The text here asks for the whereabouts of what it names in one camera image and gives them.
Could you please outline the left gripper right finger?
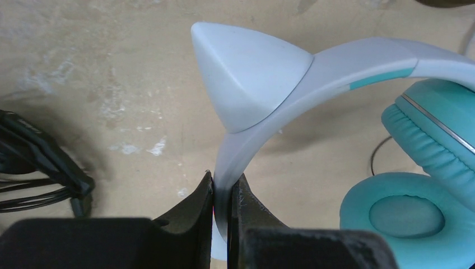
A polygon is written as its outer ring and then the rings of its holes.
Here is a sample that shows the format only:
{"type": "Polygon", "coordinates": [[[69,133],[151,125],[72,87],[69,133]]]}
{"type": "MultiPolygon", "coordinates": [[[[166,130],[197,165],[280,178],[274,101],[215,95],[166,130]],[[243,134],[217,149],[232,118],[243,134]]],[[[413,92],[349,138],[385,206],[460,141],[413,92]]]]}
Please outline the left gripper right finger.
{"type": "Polygon", "coordinates": [[[397,268],[384,239],[362,230],[286,226],[252,193],[242,175],[228,210],[229,268],[397,268]]]}

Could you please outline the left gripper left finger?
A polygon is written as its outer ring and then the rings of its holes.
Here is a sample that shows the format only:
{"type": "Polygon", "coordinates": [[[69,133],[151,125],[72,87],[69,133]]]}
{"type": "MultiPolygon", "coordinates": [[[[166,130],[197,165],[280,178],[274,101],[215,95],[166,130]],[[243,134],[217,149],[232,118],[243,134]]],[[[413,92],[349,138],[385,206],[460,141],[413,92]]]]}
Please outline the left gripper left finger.
{"type": "Polygon", "coordinates": [[[209,268],[212,175],[156,219],[26,219],[1,235],[2,268],[209,268]]]}

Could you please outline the black headphones with cable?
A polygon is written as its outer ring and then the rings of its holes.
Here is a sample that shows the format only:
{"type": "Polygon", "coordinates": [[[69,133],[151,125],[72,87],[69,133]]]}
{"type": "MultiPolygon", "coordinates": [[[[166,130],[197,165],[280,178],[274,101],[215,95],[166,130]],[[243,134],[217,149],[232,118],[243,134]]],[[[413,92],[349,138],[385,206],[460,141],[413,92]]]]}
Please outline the black headphones with cable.
{"type": "Polygon", "coordinates": [[[76,218],[89,217],[94,180],[57,144],[56,140],[14,112],[1,111],[1,174],[39,171],[42,179],[1,180],[1,192],[59,184],[60,189],[37,196],[1,201],[1,213],[19,212],[69,200],[76,218]]]}

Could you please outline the teal white cat headphones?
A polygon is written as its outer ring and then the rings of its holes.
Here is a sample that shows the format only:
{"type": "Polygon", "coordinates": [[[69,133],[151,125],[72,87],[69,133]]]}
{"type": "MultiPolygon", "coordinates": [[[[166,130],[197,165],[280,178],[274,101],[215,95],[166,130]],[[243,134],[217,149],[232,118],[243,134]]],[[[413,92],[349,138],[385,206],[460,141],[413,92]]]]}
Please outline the teal white cat headphones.
{"type": "Polygon", "coordinates": [[[339,231],[368,231],[397,268],[474,267],[474,61],[433,45],[372,37],[310,54],[258,31],[209,22],[191,28],[211,103],[227,130],[214,173],[214,228],[230,249],[232,188],[259,149],[308,110],[396,78],[417,82],[381,121],[423,174],[358,182],[339,231]]]}

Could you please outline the brown headphones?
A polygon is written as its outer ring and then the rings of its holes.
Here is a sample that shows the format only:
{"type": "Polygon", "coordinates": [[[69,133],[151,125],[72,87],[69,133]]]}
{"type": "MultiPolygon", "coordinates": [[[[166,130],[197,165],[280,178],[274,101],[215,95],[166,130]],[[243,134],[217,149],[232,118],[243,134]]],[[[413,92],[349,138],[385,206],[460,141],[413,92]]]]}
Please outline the brown headphones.
{"type": "Polygon", "coordinates": [[[416,0],[416,2],[434,8],[458,8],[474,4],[474,0],[416,0]]]}

